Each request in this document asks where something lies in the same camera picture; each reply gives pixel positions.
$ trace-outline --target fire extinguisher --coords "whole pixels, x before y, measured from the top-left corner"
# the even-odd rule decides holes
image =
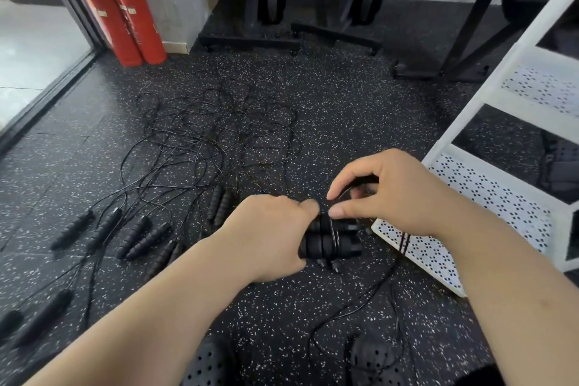
[[[120,64],[140,66],[143,58],[115,0],[86,0]]]
[[[158,65],[167,59],[161,37],[155,28],[147,0],[117,0],[145,61]]]

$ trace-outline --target hand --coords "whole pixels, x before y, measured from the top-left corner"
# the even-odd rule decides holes
[[[410,235],[439,237],[452,223],[455,208],[473,204],[416,158],[396,149],[348,163],[332,182],[328,199],[337,198],[354,178],[370,174],[380,178],[377,187],[368,187],[376,194],[365,197],[366,189],[353,189],[352,200],[331,207],[330,217],[381,218]]]
[[[298,257],[308,225],[320,212],[315,200],[301,203],[286,196],[251,195],[217,231],[230,253],[251,271],[251,280],[275,280],[299,272],[306,261]]]

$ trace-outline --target forearm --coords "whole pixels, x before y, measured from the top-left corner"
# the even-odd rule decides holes
[[[212,236],[192,247],[27,386],[178,384],[215,317],[250,282],[221,241]]]
[[[579,291],[490,211],[467,199],[441,235],[511,385],[575,384]]]

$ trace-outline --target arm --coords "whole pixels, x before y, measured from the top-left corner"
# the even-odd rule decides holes
[[[103,317],[26,386],[178,384],[215,317],[246,285],[295,273],[315,201],[255,195]]]
[[[371,173],[380,177],[376,194],[353,190],[353,200],[334,205],[330,215],[382,218],[411,235],[439,238],[454,258],[505,382],[577,384],[579,290],[508,224],[402,151],[348,164],[328,199],[354,177]]]

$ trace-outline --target speckled floor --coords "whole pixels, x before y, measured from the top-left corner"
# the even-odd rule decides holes
[[[232,7],[239,8],[241,2],[222,0],[207,29],[231,29],[225,14],[231,18]],[[313,22],[311,3],[288,0],[286,22]],[[2,243],[8,242],[0,253],[0,310],[78,259],[80,248],[54,257],[48,244],[72,216],[118,188],[118,164],[141,137],[142,123],[134,109],[138,93],[187,90],[197,82],[199,70],[277,92],[299,110],[297,133],[303,147],[288,169],[290,180],[304,197],[322,200],[334,175],[352,159],[389,147],[424,156],[474,95],[476,85],[393,80],[388,71],[397,56],[431,63],[441,59],[467,12],[468,6],[461,4],[386,0],[375,25],[358,31],[384,41],[386,50],[376,57],[356,46],[330,47],[311,36],[304,38],[304,49],[296,57],[278,51],[194,49],[190,56],[170,56],[162,66],[124,69],[105,55],[0,162],[0,231]],[[287,34],[286,22],[274,32]],[[481,37],[502,22],[500,11],[492,10]],[[491,60],[496,62],[501,52],[505,49]],[[480,156],[527,180],[536,177],[541,146],[532,127],[486,110],[465,134],[466,144]],[[246,384],[343,384],[343,368],[337,363],[316,358],[316,368],[310,368],[305,346],[313,325],[369,287],[393,262],[394,255],[380,240],[363,234],[362,241],[363,256],[344,263],[342,274],[308,264],[293,277],[248,287],[215,321],[212,331],[235,343]],[[141,285],[149,262],[121,265],[111,256],[104,259],[93,320]],[[87,276],[84,270],[72,307],[32,353],[0,348],[0,380],[27,360],[75,339]],[[392,284],[415,361],[416,374],[407,350],[400,364],[406,384],[451,384],[492,361],[466,300],[408,262]],[[395,320],[388,292],[381,291],[366,309],[330,325],[320,333],[321,344],[341,356],[347,336],[354,332],[391,336]]]

